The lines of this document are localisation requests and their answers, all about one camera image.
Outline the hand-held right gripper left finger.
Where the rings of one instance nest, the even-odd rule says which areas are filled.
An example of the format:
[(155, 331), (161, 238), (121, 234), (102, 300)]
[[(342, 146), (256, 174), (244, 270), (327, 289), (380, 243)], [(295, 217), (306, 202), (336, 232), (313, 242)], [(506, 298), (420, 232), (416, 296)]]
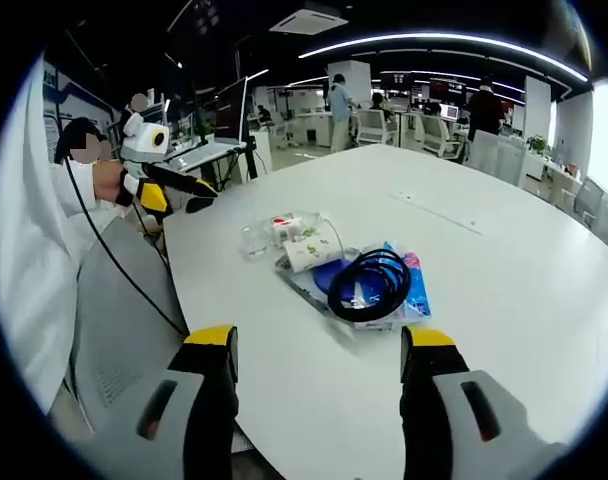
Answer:
[(192, 332), (169, 365), (122, 397), (75, 448), (102, 479), (230, 479), (239, 401), (238, 331)]

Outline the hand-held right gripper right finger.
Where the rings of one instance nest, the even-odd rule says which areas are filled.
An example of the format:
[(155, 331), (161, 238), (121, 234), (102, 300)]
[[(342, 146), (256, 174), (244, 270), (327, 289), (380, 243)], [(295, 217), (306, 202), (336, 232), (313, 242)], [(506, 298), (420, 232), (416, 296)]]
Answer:
[(407, 479), (536, 479), (563, 457), (529, 426), (524, 405), (466, 364), (435, 329), (401, 330), (400, 416)]

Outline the person's left hand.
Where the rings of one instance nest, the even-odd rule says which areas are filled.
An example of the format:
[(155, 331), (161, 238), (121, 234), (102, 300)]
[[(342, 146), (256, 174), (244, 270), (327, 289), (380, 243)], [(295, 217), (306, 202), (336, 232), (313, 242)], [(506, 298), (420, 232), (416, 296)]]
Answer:
[(133, 195), (123, 185), (126, 170), (119, 161), (100, 161), (92, 165), (93, 188), (97, 200), (128, 207)]

